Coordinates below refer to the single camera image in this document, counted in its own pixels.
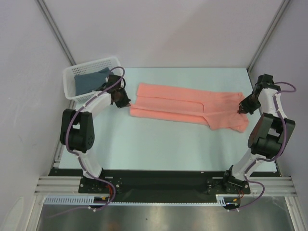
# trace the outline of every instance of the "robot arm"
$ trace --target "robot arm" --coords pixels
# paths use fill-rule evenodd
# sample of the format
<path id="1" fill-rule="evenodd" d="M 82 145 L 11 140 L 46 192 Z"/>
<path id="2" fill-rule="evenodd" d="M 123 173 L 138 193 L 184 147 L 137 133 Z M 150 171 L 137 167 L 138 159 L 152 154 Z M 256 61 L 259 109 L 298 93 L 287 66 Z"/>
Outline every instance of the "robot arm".
<path id="1" fill-rule="evenodd" d="M 129 106 L 130 99 L 125 91 L 125 80 L 122 79 L 121 82 L 115 85 L 117 81 L 120 81 L 120 78 L 120 76 L 109 75 L 107 83 L 97 89 L 97 93 L 94 95 L 96 99 L 89 105 L 87 103 L 83 105 L 84 109 L 78 113 L 73 122 L 74 127 L 69 132 L 69 149 L 71 151 L 74 150 L 77 157 L 80 158 L 78 160 L 83 169 L 87 169 L 88 172 L 97 178 L 102 172 L 102 167 L 99 165 L 93 149 L 91 149 L 95 140 L 93 120 L 103 109 L 113 103 L 118 108 Z M 113 85 L 114 87 L 111 87 L 107 92 L 99 94 L 99 91 Z M 76 110 L 72 109 L 66 109 L 63 112 L 60 141 L 64 145 L 69 124 L 75 113 Z M 83 175 L 87 178 L 92 178 L 86 171 L 84 171 Z"/>
<path id="2" fill-rule="evenodd" d="M 224 193 L 240 190 L 250 193 L 247 178 L 263 162 L 274 161 L 278 158 L 283 152 L 281 148 L 285 148 L 293 133 L 295 122 L 288 119 L 283 112 L 280 94 L 277 94 L 281 89 L 274 84 L 272 78 L 273 76 L 266 74 L 259 76 L 252 94 L 240 102 L 238 113 L 252 114 L 261 107 L 263 114 L 249 136 L 246 154 L 224 174 L 220 184 Z M 286 125 L 285 141 L 283 141 L 282 119 Z"/>

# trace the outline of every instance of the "gray cloth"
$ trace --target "gray cloth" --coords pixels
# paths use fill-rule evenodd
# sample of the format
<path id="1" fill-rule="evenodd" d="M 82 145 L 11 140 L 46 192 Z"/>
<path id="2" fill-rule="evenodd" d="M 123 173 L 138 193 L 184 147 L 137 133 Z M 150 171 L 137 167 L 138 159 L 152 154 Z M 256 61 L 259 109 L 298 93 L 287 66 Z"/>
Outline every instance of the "gray cloth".
<path id="1" fill-rule="evenodd" d="M 99 72 L 75 76 L 76 96 L 90 93 L 99 88 L 106 82 L 109 71 L 109 68 L 106 67 Z"/>

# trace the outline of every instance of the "light blue table surface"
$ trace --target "light blue table surface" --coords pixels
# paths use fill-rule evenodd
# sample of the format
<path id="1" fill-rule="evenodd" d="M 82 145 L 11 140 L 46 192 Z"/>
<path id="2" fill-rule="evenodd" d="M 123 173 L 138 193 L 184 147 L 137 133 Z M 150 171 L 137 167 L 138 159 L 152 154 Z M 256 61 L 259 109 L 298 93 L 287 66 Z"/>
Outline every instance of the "light blue table surface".
<path id="1" fill-rule="evenodd" d="M 152 83 L 218 92 L 242 92 L 252 87 L 244 68 L 127 68 L 126 91 L 136 100 L 139 83 Z M 107 107 L 94 119 L 92 147 L 104 169 L 224 171 L 247 151 L 248 137 L 260 114 L 248 115 L 244 133 L 129 115 L 129 108 Z M 59 168 L 81 168 L 64 149 Z M 257 171 L 275 172 L 274 163 Z"/>

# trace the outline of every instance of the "pink trousers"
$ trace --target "pink trousers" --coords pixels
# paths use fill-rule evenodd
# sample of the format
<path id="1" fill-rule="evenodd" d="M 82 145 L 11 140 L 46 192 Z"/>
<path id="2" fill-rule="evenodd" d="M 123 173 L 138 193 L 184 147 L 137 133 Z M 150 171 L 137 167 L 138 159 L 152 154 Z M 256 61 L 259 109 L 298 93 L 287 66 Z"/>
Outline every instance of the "pink trousers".
<path id="1" fill-rule="evenodd" d="M 130 114 L 136 117 L 197 123 L 212 130 L 229 128 L 244 132 L 249 124 L 238 114 L 241 92 L 211 92 L 141 83 Z"/>

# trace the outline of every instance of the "white plastic basket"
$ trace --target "white plastic basket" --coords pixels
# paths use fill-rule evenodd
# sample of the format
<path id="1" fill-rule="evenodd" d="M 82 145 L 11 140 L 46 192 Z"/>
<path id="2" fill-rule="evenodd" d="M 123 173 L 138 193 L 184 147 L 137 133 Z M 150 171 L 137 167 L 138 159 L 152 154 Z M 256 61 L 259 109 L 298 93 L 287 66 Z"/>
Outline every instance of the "white plastic basket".
<path id="1" fill-rule="evenodd" d="M 86 102 L 95 94 L 95 92 L 76 96 L 75 76 L 98 72 L 106 67 L 109 67 L 109 69 L 111 69 L 116 66 L 121 66 L 119 60 L 115 57 L 110 57 L 66 68 L 63 73 L 63 87 L 65 97 L 78 103 Z M 115 75 L 121 76 L 122 70 L 120 68 L 117 68 L 113 71 L 113 73 Z"/>

